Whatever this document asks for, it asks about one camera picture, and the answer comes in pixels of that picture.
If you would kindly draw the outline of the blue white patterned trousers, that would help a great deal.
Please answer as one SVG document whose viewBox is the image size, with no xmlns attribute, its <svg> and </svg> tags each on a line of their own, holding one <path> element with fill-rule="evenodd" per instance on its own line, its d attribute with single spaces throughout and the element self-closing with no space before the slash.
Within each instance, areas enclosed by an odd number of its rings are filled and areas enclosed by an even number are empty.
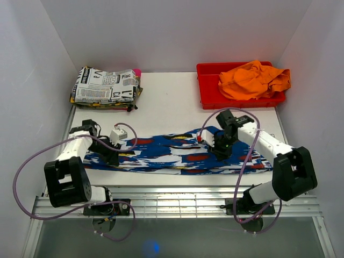
<svg viewBox="0 0 344 258">
<path fill-rule="evenodd" d="M 124 149 L 132 151 L 119 153 L 119 165 L 111 166 L 99 154 L 89 151 L 84 165 L 89 169 L 127 171 L 149 174 L 172 175 L 217 175 L 238 174 L 250 146 L 236 142 L 232 155 L 219 161 L 207 150 L 206 144 L 196 140 L 198 129 L 183 134 L 155 135 L 147 138 L 126 139 L 121 141 Z"/>
</svg>

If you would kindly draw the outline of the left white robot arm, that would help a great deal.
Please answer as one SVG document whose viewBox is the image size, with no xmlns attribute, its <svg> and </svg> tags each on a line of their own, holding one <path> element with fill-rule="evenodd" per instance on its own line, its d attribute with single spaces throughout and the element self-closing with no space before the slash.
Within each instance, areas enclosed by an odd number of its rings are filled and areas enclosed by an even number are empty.
<svg viewBox="0 0 344 258">
<path fill-rule="evenodd" d="M 98 134 L 99 129 L 100 126 L 91 119 L 82 121 L 81 126 L 69 131 L 70 141 L 56 160 L 45 164 L 45 179 L 53 207 L 95 203 L 101 214 L 113 211 L 114 202 L 109 190 L 92 186 L 83 164 L 88 151 L 98 154 L 106 164 L 119 164 L 118 152 L 106 146 L 120 149 L 120 144 L 114 144 L 109 137 L 102 138 Z"/>
</svg>

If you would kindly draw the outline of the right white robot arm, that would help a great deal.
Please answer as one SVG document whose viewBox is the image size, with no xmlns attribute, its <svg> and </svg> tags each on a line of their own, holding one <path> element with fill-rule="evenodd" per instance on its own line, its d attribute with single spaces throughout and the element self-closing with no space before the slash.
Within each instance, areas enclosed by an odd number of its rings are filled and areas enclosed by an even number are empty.
<svg viewBox="0 0 344 258">
<path fill-rule="evenodd" d="M 229 206 L 233 212 L 256 213 L 269 202 L 287 202 L 317 187 L 311 154 L 305 147 L 280 142 L 247 115 L 235 117 L 230 110 L 223 109 L 216 120 L 222 133 L 212 136 L 209 150 L 219 161 L 228 159 L 233 145 L 241 141 L 253 147 L 273 168 L 269 182 L 252 185 L 241 198 L 233 200 Z"/>
</svg>

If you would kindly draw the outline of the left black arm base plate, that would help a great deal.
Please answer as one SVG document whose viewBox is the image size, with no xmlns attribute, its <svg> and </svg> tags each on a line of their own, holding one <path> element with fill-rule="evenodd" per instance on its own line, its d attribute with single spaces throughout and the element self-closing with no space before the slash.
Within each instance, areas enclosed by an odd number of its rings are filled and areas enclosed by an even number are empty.
<svg viewBox="0 0 344 258">
<path fill-rule="evenodd" d="M 130 199 L 113 199 L 116 203 L 96 205 L 83 209 L 84 216 L 127 216 L 130 214 Z"/>
</svg>

